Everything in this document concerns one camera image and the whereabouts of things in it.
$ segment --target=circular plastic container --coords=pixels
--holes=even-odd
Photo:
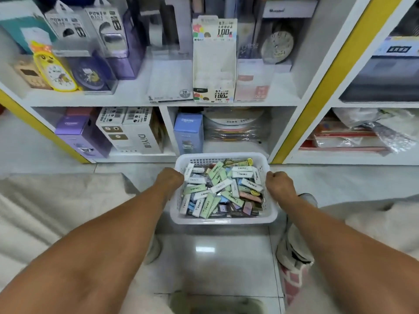
[[[172,199],[170,200],[170,217],[176,224],[188,224],[188,225],[240,225],[240,224],[269,224],[273,222],[278,215],[279,206],[270,196],[269,192],[265,187],[266,173],[269,172],[270,167],[266,157],[261,153],[252,152],[241,152],[241,153],[199,153],[199,154],[183,154],[181,155],[175,164],[175,170],[184,174],[185,169],[189,163],[194,163],[196,166],[203,166],[218,161],[223,162],[225,159],[240,160],[240,159],[253,159],[253,166],[259,171],[259,175],[262,179],[262,186],[264,190],[262,194],[264,196],[264,202],[262,204],[263,211],[259,213],[257,217],[249,218],[212,218],[203,219],[195,218],[192,216],[181,215],[179,208],[182,204],[182,192],[183,187],[176,190]]]

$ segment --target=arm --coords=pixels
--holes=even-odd
[[[71,231],[0,293],[0,313],[116,314],[182,174],[165,168],[152,187]]]
[[[300,230],[328,284],[351,314],[419,313],[419,262],[299,198],[284,172],[266,187]]]

